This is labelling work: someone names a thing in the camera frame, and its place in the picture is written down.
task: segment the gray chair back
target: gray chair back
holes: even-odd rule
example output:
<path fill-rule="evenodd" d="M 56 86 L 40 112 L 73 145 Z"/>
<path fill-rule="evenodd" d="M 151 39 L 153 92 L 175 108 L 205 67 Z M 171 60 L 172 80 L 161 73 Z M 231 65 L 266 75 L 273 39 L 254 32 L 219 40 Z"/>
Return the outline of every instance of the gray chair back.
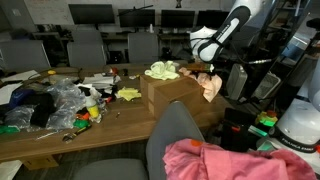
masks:
<path fill-rule="evenodd" d="M 128 35 L 130 63 L 150 63 L 159 60 L 158 36 L 153 33 Z"/>
<path fill-rule="evenodd" d="M 76 43 L 100 43 L 103 44 L 101 33 L 98 30 L 72 31 L 73 41 Z"/>
<path fill-rule="evenodd" d="M 41 40 L 15 40 L 0 43 L 0 67 L 8 71 L 50 69 Z"/>
<path fill-rule="evenodd" d="M 198 126 L 183 103 L 173 102 L 163 113 L 147 143 L 146 157 L 150 180 L 167 179 L 162 160 L 165 148 L 185 138 L 204 141 Z"/>
<path fill-rule="evenodd" d="M 67 49 L 71 67 L 95 68 L 106 65 L 106 56 L 102 44 L 69 42 Z"/>

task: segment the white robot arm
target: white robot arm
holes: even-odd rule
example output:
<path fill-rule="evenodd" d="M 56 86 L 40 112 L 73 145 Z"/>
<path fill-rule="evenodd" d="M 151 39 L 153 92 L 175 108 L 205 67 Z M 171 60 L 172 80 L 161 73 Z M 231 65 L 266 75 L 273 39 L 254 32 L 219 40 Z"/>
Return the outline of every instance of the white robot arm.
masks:
<path fill-rule="evenodd" d="M 219 57 L 227 40 L 252 17 L 258 14 L 265 0 L 236 0 L 228 17 L 218 30 L 206 27 L 190 33 L 193 55 L 206 62 L 212 63 Z"/>

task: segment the black monitor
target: black monitor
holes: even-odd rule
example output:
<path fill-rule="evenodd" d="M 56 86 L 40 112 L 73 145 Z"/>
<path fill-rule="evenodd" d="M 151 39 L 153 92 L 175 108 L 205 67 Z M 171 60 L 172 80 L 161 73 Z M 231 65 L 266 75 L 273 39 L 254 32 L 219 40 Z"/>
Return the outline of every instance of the black monitor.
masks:
<path fill-rule="evenodd" d="M 114 14 L 111 4 L 69 4 L 75 24 L 112 24 Z"/>
<path fill-rule="evenodd" d="M 194 14 L 194 11 L 162 10 L 161 27 L 191 28 Z"/>
<path fill-rule="evenodd" d="M 155 24 L 154 9 L 118 9 L 120 27 L 149 27 Z"/>
<path fill-rule="evenodd" d="M 229 12 L 223 11 L 199 11 L 197 26 L 219 28 L 227 18 Z"/>

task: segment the clear plastic bag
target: clear plastic bag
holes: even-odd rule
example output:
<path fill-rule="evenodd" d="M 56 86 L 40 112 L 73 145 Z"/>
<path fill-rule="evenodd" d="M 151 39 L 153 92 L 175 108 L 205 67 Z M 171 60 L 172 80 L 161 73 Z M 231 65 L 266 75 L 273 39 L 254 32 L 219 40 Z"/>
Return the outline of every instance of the clear plastic bag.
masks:
<path fill-rule="evenodd" d="M 63 79 L 47 89 L 57 111 L 50 115 L 47 129 L 73 128 L 76 112 L 85 107 L 85 96 L 70 79 Z"/>
<path fill-rule="evenodd" d="M 75 113 L 72 110 L 60 109 L 50 115 L 47 129 L 71 129 L 75 122 Z"/>
<path fill-rule="evenodd" d="M 30 119 L 34 112 L 35 106 L 25 105 L 18 106 L 6 113 L 5 124 L 7 126 L 16 126 L 19 129 L 30 127 Z"/>

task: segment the computer desk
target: computer desk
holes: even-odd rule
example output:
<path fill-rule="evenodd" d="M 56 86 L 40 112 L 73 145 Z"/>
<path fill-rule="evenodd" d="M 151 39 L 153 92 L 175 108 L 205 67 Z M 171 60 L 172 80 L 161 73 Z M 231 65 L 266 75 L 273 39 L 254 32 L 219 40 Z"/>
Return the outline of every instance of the computer desk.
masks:
<path fill-rule="evenodd" d="M 119 75 L 122 78 L 122 81 L 118 83 L 119 88 L 125 86 L 139 89 L 139 79 L 131 80 L 128 76 L 122 76 L 122 70 L 126 68 L 129 75 L 136 75 L 143 73 L 150 65 L 119 64 L 113 67 L 119 69 Z M 109 66 L 94 70 L 82 70 L 79 75 L 80 77 L 90 76 L 97 72 L 106 72 L 108 69 Z M 77 72 L 74 68 L 59 68 L 56 71 L 58 73 Z M 224 109 L 231 107 L 220 95 L 215 97 L 213 102 L 203 103 L 201 106 L 203 107 L 201 113 L 194 116 L 200 128 L 208 128 L 217 124 L 223 119 Z M 148 109 L 144 107 L 141 99 L 134 99 L 130 102 L 117 100 L 108 104 L 108 108 L 110 111 L 106 112 L 99 124 L 92 123 L 91 129 L 80 134 L 69 144 L 62 141 L 63 135 L 74 132 L 75 129 L 64 130 L 41 140 L 35 139 L 49 131 L 1 134 L 0 162 L 10 160 L 26 162 L 56 154 L 147 139 L 157 122 Z"/>

